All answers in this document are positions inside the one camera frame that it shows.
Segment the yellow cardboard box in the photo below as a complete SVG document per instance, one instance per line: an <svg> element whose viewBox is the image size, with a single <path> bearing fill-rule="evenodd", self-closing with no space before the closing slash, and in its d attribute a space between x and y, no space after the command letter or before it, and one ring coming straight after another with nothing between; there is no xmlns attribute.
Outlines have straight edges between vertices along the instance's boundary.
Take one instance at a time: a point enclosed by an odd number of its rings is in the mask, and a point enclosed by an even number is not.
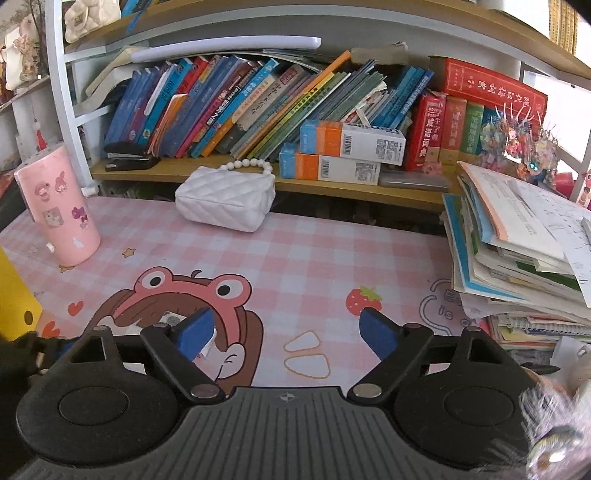
<svg viewBox="0 0 591 480"><path fill-rule="evenodd" d="M36 328L42 307L1 250L0 332L12 341Z"/></svg>

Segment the pink checkered tablecloth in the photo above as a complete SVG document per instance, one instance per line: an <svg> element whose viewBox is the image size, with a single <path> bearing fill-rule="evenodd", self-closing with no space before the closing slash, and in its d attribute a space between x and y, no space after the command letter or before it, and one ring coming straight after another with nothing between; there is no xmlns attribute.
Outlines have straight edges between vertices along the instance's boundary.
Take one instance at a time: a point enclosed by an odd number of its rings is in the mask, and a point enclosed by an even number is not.
<svg viewBox="0 0 591 480"><path fill-rule="evenodd" d="M171 203L89 207L101 243L75 267L57 262L28 214L2 231L45 337L95 325L136 334L208 308L214 339L195 361L222 388L349 388L378 361L360 334L363 308L439 335L471 323L441 237L281 214L249 234L190 222Z"/></svg>

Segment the stack of papers and notebooks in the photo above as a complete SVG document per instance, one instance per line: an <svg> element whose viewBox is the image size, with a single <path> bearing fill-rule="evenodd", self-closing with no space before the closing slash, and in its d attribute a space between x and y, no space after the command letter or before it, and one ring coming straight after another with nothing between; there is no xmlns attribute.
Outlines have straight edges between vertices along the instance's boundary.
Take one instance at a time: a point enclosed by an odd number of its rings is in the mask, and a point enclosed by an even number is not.
<svg viewBox="0 0 591 480"><path fill-rule="evenodd" d="M590 340L590 211L546 188L462 162L443 196L452 285L506 348Z"/></svg>

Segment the pink box with stickers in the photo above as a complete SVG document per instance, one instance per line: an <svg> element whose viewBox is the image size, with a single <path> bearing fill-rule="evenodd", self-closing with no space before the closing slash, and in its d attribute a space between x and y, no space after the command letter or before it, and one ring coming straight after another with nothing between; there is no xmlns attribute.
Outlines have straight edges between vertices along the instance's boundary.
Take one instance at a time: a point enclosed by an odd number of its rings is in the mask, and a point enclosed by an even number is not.
<svg viewBox="0 0 591 480"><path fill-rule="evenodd" d="M71 267L89 259L100 245L100 235L65 145L60 143L31 157L17 168L14 177L59 264Z"/></svg>

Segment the white quilted pearl purse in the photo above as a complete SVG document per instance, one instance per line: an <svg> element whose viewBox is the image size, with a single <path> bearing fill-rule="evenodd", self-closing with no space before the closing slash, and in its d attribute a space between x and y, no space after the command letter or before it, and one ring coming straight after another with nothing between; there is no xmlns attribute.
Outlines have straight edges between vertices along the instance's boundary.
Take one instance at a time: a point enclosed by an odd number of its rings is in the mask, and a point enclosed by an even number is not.
<svg viewBox="0 0 591 480"><path fill-rule="evenodd" d="M175 191L175 206L187 220L252 233L262 226L276 198L274 175L200 166Z"/></svg>

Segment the black stapler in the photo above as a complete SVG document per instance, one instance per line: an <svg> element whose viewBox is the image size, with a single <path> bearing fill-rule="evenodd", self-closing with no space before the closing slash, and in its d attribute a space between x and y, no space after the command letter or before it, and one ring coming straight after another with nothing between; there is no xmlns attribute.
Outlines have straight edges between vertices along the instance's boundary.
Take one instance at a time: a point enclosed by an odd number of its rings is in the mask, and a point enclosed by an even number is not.
<svg viewBox="0 0 591 480"><path fill-rule="evenodd" d="M146 153L142 146L135 143L110 143L104 147L104 152L107 172L148 170L160 162L159 158Z"/></svg>

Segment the orange blue white box lower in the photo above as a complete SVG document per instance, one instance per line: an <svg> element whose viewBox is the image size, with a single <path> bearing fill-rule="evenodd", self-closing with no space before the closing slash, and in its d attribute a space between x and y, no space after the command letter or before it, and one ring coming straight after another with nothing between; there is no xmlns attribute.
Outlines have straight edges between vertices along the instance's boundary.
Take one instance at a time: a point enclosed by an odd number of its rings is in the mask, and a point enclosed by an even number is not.
<svg viewBox="0 0 591 480"><path fill-rule="evenodd" d="M318 180L376 186L381 164L365 160L304 154L294 143L284 144L279 154L280 178Z"/></svg>

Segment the orange blue white box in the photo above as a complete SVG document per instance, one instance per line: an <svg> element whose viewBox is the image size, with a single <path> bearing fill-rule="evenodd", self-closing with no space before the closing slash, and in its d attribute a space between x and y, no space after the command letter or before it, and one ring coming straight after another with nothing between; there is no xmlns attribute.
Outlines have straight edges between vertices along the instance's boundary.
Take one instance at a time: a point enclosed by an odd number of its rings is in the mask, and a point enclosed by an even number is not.
<svg viewBox="0 0 591 480"><path fill-rule="evenodd" d="M300 150L355 160L402 166L406 138L389 128L335 121L307 120L300 127Z"/></svg>
<svg viewBox="0 0 591 480"><path fill-rule="evenodd" d="M294 143L284 144L279 154L280 178L318 180L376 186L381 164L365 160L304 154Z"/></svg>

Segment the red figurine bottle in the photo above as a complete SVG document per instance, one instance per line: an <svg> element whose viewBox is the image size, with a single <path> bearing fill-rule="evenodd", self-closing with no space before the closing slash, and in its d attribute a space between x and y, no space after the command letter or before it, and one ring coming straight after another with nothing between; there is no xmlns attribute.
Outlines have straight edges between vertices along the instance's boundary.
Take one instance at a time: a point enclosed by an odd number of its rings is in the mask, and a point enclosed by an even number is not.
<svg viewBox="0 0 591 480"><path fill-rule="evenodd" d="M43 136L40 122L36 118L33 119L33 131L36 138L37 151L45 150L47 148L47 142Z"/></svg>

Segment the orange blue white box upper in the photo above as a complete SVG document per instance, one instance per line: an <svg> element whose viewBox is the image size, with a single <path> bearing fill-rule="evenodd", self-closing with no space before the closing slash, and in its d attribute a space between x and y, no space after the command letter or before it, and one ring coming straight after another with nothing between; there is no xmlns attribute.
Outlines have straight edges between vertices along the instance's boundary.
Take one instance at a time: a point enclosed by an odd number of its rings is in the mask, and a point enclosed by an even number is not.
<svg viewBox="0 0 591 480"><path fill-rule="evenodd" d="M300 150L355 160L402 166L406 138L389 128L335 121L307 120L300 127Z"/></svg>

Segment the red dictionary book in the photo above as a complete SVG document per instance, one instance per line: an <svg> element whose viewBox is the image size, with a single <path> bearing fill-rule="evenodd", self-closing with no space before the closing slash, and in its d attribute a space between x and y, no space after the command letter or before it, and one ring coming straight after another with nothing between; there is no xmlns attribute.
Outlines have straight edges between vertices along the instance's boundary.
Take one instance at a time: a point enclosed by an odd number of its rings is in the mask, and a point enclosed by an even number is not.
<svg viewBox="0 0 591 480"><path fill-rule="evenodd" d="M448 95L527 118L541 126L547 110L547 95L507 75L470 62L431 56L431 85Z"/></svg>

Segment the cream quilted handbag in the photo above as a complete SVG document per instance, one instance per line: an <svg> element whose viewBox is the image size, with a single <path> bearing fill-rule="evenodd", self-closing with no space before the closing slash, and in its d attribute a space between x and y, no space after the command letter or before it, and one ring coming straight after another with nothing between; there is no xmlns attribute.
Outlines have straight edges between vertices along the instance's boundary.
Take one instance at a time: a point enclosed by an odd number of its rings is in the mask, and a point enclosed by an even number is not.
<svg viewBox="0 0 591 480"><path fill-rule="evenodd" d="M64 14L65 40L73 44L120 19L121 10L116 0L76 0Z"/></svg>

